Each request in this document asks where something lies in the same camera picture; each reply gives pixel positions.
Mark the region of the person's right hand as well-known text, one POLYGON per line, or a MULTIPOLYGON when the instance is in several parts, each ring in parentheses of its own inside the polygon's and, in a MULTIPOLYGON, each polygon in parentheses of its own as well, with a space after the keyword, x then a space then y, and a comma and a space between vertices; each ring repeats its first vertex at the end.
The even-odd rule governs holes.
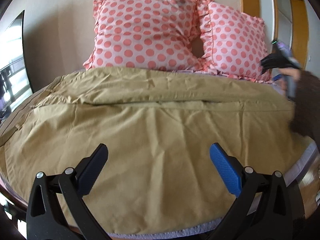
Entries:
POLYGON ((296 68, 280 68, 280 74, 283 76, 279 81, 280 87, 283 91, 287 91, 287 81, 289 79, 297 83, 300 80, 301 70, 296 68))

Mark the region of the dark brown sleeve forearm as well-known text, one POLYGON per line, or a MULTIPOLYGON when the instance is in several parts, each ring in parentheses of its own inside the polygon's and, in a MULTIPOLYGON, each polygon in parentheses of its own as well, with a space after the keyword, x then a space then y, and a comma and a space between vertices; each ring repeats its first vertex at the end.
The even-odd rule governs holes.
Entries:
POLYGON ((319 78, 302 71, 297 82, 294 116, 290 123, 293 132, 308 136, 319 144, 319 78))

